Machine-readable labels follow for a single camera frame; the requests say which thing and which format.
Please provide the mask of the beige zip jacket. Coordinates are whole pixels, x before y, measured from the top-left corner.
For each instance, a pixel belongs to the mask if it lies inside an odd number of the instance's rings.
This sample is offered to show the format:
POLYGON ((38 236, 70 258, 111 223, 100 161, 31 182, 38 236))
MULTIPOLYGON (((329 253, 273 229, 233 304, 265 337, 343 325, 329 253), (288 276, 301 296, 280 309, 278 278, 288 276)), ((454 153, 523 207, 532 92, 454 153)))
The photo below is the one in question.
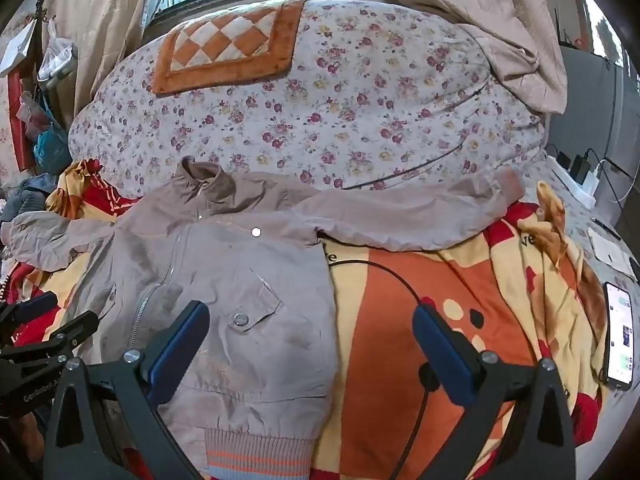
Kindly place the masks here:
POLYGON ((218 479, 305 479, 338 369, 321 237, 390 252, 439 250, 482 232, 523 195, 501 167, 449 183, 318 190, 278 174, 228 174, 185 158, 114 222, 49 211, 2 226, 18 261, 47 272, 88 254, 67 306, 100 322, 89 364, 145 347, 191 301, 206 338, 163 419, 218 479))

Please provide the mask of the grey blue clothes pile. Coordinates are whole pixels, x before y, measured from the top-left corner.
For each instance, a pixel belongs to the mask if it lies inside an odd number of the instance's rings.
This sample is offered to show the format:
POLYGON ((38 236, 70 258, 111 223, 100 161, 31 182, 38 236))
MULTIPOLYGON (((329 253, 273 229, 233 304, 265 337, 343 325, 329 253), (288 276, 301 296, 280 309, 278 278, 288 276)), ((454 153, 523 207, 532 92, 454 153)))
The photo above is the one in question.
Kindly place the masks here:
POLYGON ((24 212, 45 210, 47 198, 57 185, 58 178, 47 172, 23 180, 6 200, 1 221, 10 222, 24 212))

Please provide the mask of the smartphone with lit screen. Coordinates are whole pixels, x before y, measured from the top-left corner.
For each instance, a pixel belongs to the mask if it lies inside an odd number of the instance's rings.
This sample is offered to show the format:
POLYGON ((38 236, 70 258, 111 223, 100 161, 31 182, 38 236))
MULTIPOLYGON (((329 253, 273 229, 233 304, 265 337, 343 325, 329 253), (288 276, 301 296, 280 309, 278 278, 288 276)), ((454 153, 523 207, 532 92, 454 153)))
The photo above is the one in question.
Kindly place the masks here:
POLYGON ((628 391, 634 377, 634 321, 628 292, 605 282, 608 333, 603 378, 614 390, 628 391))

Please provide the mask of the orange red yellow blanket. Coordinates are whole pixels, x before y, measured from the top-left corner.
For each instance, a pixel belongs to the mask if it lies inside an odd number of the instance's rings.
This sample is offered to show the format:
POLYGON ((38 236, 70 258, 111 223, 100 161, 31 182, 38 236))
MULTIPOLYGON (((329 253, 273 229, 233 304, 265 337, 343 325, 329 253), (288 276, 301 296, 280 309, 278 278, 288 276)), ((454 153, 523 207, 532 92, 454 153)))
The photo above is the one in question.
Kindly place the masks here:
POLYGON ((477 350, 514 364, 555 360, 575 441, 593 438, 604 395, 604 293, 565 233, 559 197, 544 182, 537 195, 533 203, 522 195, 482 232, 446 249, 390 252, 321 237, 338 369, 309 476, 410 479, 454 429, 462 411, 442 392, 416 422, 423 354, 411 318, 422 299, 477 350))

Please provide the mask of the blue plastic bag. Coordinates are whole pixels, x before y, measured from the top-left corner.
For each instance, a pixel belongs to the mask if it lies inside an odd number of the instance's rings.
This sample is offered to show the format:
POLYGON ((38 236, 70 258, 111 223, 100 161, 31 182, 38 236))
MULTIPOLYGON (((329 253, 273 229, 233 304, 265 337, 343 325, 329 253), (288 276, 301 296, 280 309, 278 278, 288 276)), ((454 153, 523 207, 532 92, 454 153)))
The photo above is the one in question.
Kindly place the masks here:
POLYGON ((67 133, 54 119, 47 130, 39 133, 34 159, 39 170, 52 176, 59 176, 72 163, 67 133))

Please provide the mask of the white paper on bed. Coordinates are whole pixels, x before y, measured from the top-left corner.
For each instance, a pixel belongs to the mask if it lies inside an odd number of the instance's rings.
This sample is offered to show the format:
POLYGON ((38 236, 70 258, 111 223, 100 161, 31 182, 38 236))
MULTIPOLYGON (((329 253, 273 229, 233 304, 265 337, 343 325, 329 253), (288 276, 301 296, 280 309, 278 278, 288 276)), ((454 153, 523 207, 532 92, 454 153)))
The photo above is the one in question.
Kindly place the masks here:
POLYGON ((624 252, 616 243, 607 240, 591 228, 588 229, 588 236, 594 255, 599 261, 630 278, 634 277, 629 254, 624 252))

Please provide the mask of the white hanging paper bag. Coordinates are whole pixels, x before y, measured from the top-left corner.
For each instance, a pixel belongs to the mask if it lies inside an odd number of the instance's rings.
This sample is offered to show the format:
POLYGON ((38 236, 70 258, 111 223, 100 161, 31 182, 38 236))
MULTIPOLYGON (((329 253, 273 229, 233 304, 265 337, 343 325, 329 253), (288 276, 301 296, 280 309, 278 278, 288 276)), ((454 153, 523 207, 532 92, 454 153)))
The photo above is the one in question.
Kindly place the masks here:
POLYGON ((8 76, 28 57, 37 21, 31 20, 6 46, 0 64, 0 77, 8 76))

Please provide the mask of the white plastic bag hanging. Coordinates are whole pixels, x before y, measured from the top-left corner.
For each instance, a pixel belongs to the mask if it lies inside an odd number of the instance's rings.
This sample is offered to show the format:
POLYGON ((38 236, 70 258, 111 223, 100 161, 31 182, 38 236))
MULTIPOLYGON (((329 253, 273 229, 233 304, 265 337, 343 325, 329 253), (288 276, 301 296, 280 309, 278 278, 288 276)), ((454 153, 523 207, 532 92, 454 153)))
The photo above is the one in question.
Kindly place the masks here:
POLYGON ((47 24, 48 43, 37 74, 37 82, 42 90, 52 90, 60 81, 70 76, 78 64, 76 44, 58 34, 55 19, 47 24))

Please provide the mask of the black charger plug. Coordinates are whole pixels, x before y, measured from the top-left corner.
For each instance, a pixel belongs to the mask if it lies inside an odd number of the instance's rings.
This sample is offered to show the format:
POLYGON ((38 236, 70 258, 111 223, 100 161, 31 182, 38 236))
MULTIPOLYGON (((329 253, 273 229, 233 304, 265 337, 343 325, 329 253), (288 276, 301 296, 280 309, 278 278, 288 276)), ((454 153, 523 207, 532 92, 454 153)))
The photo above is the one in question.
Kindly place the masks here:
POLYGON ((590 171, 588 156, 576 155, 570 166, 570 177, 578 184, 584 184, 590 171))

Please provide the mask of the beige curtain left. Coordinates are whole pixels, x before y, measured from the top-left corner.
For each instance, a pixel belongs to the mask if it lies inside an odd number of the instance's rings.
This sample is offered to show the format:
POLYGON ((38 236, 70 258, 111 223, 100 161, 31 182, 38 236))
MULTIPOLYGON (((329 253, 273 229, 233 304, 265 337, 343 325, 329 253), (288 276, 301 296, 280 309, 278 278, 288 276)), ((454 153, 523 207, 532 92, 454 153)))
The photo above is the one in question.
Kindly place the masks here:
POLYGON ((114 66, 142 43, 160 0, 44 0, 58 33, 77 47, 73 74, 56 88, 65 125, 89 104, 114 66))

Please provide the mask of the beige curtain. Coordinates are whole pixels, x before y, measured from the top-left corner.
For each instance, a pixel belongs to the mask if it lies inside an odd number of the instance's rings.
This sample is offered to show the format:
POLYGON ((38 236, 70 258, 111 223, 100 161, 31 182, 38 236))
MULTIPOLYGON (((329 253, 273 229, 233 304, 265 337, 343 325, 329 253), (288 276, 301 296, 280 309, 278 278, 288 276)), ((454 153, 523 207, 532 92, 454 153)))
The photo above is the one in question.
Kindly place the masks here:
POLYGON ((397 0, 453 18, 480 45, 500 81, 536 112, 562 114, 567 76, 546 0, 397 0))
POLYGON ((77 47, 73 74, 56 88, 65 125, 89 104, 114 66, 142 43, 160 0, 44 0, 58 33, 77 47))

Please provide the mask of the orange checkered pillow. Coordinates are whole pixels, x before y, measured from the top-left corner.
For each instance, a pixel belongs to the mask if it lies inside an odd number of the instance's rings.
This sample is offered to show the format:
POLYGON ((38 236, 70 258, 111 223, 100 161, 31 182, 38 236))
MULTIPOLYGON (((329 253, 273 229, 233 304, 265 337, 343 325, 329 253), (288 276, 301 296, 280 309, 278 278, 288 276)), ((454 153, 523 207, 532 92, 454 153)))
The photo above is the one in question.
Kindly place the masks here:
POLYGON ((152 91, 166 96, 286 72, 307 1, 241 4, 176 25, 158 49, 152 91))

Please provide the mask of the floral quilt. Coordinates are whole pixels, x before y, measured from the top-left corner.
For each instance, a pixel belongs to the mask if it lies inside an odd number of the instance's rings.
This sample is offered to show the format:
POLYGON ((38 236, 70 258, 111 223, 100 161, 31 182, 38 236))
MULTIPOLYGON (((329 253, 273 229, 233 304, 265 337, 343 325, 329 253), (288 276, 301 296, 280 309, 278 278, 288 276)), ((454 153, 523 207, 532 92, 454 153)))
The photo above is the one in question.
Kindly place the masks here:
POLYGON ((114 67, 70 127, 70 154, 102 162, 127 196, 166 181, 183 156, 317 188, 443 181, 541 149, 542 117, 492 73, 461 26, 380 2, 308 1, 279 77, 152 90, 160 40, 114 67))

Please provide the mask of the beige curtain right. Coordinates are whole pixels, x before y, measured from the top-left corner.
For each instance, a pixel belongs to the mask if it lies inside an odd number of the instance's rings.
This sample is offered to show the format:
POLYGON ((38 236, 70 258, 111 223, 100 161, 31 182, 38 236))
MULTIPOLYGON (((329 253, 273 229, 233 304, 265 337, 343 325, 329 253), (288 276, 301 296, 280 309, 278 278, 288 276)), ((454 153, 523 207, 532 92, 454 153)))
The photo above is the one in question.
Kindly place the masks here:
POLYGON ((480 45, 500 81, 536 112, 562 114, 567 76, 546 0, 397 0, 453 18, 480 45))

